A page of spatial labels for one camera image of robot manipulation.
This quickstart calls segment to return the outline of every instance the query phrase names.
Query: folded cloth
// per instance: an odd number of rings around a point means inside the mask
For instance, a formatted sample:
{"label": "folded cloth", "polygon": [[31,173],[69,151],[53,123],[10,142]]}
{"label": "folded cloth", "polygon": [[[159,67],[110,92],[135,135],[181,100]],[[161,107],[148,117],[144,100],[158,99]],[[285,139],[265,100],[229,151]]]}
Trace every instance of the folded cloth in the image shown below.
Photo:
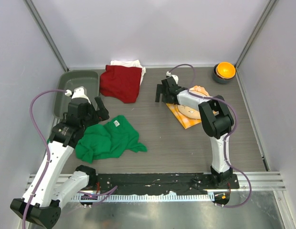
{"label": "folded cloth", "polygon": [[143,81],[143,77],[146,73],[146,68],[144,68],[142,65],[140,65],[139,60],[136,61],[111,61],[110,63],[111,65],[121,65],[121,66],[125,66],[125,67],[137,67],[137,68],[141,68],[142,69],[142,75],[140,78],[140,83],[139,85],[142,84]]}
{"label": "folded cloth", "polygon": [[[190,88],[190,91],[197,93],[199,95],[203,96],[210,96],[209,93],[204,89],[204,87],[200,86],[194,86]],[[196,124],[199,124],[201,122],[201,119],[192,119],[187,117],[186,115],[182,114],[179,111],[179,107],[176,104],[166,104],[167,107],[171,110],[171,112],[175,115],[175,117],[178,119],[178,121],[182,124],[184,129],[190,128]]]}
{"label": "folded cloth", "polygon": [[105,125],[88,127],[76,145],[76,156],[92,163],[93,160],[120,157],[126,149],[136,153],[147,152],[138,138],[138,132],[124,116],[119,115]]}
{"label": "folded cloth", "polygon": [[135,103],[139,93],[142,69],[106,65],[106,71],[100,76],[100,92],[129,104]]}

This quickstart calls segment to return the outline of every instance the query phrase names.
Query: orange bowl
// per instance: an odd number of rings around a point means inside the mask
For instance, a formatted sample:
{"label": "orange bowl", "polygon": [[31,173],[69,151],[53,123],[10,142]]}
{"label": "orange bowl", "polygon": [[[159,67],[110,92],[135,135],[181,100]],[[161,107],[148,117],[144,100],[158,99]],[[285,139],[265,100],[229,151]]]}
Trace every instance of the orange bowl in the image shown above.
{"label": "orange bowl", "polygon": [[231,79],[235,76],[236,70],[234,65],[229,62],[221,62],[216,68],[217,74],[224,79]]}

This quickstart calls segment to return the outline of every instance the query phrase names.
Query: gray floor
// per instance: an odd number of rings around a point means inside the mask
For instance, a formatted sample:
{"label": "gray floor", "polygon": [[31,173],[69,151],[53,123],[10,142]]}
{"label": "gray floor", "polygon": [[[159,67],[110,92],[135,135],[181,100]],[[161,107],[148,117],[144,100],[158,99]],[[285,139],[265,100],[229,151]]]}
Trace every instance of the gray floor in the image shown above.
{"label": "gray floor", "polygon": [[[138,130],[140,142],[148,152],[125,151],[120,158],[94,161],[88,164],[72,154],[62,173],[73,173],[80,164],[94,167],[98,173],[157,173],[207,172],[211,165],[211,144],[201,124],[185,130],[163,103],[155,103],[156,86],[169,69],[147,69],[137,102],[124,104],[112,97],[103,97],[110,118],[124,115]],[[211,78],[212,68],[197,68],[196,85],[206,88],[210,95],[222,95],[237,111],[239,126],[230,137],[230,158],[235,167],[244,171],[265,171],[243,98],[234,79],[229,84],[216,83]],[[191,68],[174,71],[179,85],[188,87]]]}
{"label": "gray floor", "polygon": [[[247,192],[233,192],[229,205]],[[284,229],[273,192],[253,192],[240,208],[224,209],[211,202],[103,203],[81,208],[68,203],[54,229]],[[30,229],[40,229],[32,225]]]}

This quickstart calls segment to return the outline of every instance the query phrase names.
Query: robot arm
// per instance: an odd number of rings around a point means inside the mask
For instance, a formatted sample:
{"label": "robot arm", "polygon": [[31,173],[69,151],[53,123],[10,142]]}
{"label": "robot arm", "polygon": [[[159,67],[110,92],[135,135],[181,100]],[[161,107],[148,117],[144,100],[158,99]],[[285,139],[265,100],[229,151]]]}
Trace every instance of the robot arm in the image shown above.
{"label": "robot arm", "polygon": [[95,185],[95,169],[79,166],[66,182],[55,188],[64,164],[72,154],[78,141],[83,137],[85,129],[109,118],[108,111],[100,97],[95,98],[99,108],[96,111],[86,96],[84,87],[76,88],[74,93],[69,93],[69,95],[72,95],[72,99],[68,105],[68,111],[64,114],[64,119],[52,128],[49,138],[48,147],[51,157],[46,173],[42,174],[47,163],[47,155],[45,155],[32,185],[22,198],[13,199],[10,206],[22,218],[32,191],[40,177],[43,176],[43,180],[30,203],[26,220],[48,229],[56,224],[61,209],[75,193],[86,186]]}
{"label": "robot arm", "polygon": [[[162,102],[188,106],[200,112],[202,127],[210,137],[212,148],[211,173],[213,182],[223,185],[232,176],[233,169],[228,166],[224,158],[223,141],[234,124],[233,117],[228,107],[212,98],[199,98],[188,93],[187,88],[177,85],[177,79],[170,76],[157,85],[156,102],[159,102],[162,94]],[[229,144],[226,144],[227,160],[229,160]]]}

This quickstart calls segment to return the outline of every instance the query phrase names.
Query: clothing tag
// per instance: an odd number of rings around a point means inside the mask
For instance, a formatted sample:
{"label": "clothing tag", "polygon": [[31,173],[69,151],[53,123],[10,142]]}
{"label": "clothing tag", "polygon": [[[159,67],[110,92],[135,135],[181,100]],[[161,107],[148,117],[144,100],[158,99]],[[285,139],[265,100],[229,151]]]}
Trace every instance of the clothing tag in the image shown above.
{"label": "clothing tag", "polygon": [[114,125],[115,125],[116,127],[118,127],[118,126],[120,125],[120,123],[119,123],[117,120],[115,120],[115,121],[114,121]]}

